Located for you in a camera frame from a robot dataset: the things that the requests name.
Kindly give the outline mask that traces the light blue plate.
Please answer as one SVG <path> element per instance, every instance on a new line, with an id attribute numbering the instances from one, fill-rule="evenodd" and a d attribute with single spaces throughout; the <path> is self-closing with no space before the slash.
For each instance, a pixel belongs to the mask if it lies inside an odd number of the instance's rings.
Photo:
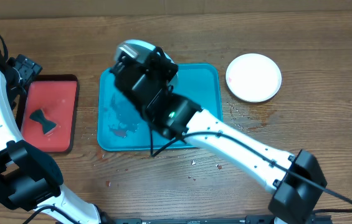
<path id="1" fill-rule="evenodd" d="M 123 48 L 122 48 L 123 45 L 127 45 L 128 48 L 131 48 L 132 50 L 134 50 L 134 52 L 136 52 L 135 54 L 142 53 L 142 55 L 147 55 L 148 53 L 150 53 L 156 48 L 155 45 L 149 42 L 145 42 L 144 40 L 138 40 L 138 39 L 125 40 L 117 46 L 114 54 L 114 58 L 113 58 L 114 61 L 117 61 L 120 58 L 121 52 L 123 51 Z M 176 64 L 167 53 L 164 53 L 164 55 L 167 59 L 170 59 L 171 63 Z M 176 72 L 176 75 L 170 80 L 169 84 L 173 86 L 177 86 L 178 78 L 179 78 L 178 72 Z"/>

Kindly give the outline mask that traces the dark green sponge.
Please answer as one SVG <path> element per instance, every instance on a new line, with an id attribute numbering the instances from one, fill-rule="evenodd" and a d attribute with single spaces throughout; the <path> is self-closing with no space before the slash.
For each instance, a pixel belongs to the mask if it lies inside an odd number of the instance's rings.
<path id="1" fill-rule="evenodd" d="M 52 130 L 54 130 L 57 126 L 57 124 L 51 120 L 48 120 L 45 117 L 44 112 L 39 109 L 35 110 L 34 112 L 31 113 L 29 118 L 37 123 L 39 123 L 42 126 L 42 132 L 43 134 L 48 134 Z"/>

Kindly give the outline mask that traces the white plate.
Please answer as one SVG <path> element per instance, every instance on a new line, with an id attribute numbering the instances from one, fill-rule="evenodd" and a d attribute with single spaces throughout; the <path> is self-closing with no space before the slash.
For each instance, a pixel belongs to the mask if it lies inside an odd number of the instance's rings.
<path id="1" fill-rule="evenodd" d="M 244 54 L 227 67 L 226 83 L 234 96 L 249 103 L 274 97 L 282 86 L 278 65 L 262 54 Z"/>

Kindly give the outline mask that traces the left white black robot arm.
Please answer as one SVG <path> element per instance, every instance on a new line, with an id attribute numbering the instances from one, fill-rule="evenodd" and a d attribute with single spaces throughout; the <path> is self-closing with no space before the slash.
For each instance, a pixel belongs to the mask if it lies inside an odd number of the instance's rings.
<path id="1" fill-rule="evenodd" d="M 107 214 L 64 185 L 59 166 L 47 153 L 26 142 L 13 116 L 15 99 L 29 89 L 42 67 L 24 55 L 8 56 L 0 45 L 0 204 L 45 213 L 57 223 L 111 223 Z"/>

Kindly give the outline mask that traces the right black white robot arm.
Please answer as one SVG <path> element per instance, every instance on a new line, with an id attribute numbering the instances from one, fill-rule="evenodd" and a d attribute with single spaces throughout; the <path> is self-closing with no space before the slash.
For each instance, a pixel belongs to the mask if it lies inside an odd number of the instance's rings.
<path id="1" fill-rule="evenodd" d="M 169 140 L 207 149 L 233 163 L 272 194 L 276 222 L 311 223 L 326 187 L 317 159 L 267 146 L 231 128 L 207 109 L 173 93 L 169 84 L 178 66 L 159 47 L 120 44 L 111 68 L 116 88 L 148 126 Z"/>

